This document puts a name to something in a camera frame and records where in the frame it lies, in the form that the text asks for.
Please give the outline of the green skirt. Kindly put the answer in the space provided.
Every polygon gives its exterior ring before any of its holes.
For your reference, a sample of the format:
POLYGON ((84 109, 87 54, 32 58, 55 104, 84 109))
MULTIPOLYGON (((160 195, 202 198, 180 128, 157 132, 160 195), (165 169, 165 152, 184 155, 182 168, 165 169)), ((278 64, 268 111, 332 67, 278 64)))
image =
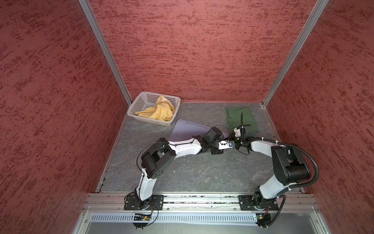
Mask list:
POLYGON ((250 125, 252 129, 250 133, 259 132, 257 123, 249 107, 227 107, 226 115, 229 130, 232 131, 241 125, 250 125))

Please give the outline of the lavender skirt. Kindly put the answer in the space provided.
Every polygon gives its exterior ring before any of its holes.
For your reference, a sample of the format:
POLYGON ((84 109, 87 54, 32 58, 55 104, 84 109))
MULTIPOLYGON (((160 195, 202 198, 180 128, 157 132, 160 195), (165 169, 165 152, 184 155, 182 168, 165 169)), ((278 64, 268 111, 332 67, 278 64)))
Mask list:
POLYGON ((203 137, 210 129, 211 127, 202 124, 179 119, 169 136, 168 141, 177 142, 189 140, 196 136, 203 137))

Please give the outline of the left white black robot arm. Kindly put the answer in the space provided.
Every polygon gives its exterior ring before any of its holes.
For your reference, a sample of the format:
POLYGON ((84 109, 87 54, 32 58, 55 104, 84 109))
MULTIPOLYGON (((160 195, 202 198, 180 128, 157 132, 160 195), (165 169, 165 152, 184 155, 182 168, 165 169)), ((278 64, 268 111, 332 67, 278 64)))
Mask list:
POLYGON ((139 154, 141 164, 138 166, 142 176, 134 189, 134 205, 145 210, 151 205, 153 188, 156 180, 163 175, 171 163, 180 157, 198 155, 208 150, 217 150, 223 133, 212 127, 203 136, 194 136, 183 141, 167 141, 164 137, 148 146, 139 154))

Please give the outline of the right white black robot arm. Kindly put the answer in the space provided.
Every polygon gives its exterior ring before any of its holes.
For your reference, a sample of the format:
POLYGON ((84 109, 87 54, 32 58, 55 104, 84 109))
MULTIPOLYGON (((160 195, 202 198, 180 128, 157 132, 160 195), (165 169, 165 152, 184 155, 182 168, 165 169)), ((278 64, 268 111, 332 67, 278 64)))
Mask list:
POLYGON ((292 186, 309 180, 311 173, 300 148, 263 137, 251 137, 246 129, 234 129, 235 147, 245 147, 249 152, 261 153, 272 158, 274 175, 257 188, 250 202, 257 210, 264 210, 292 186))

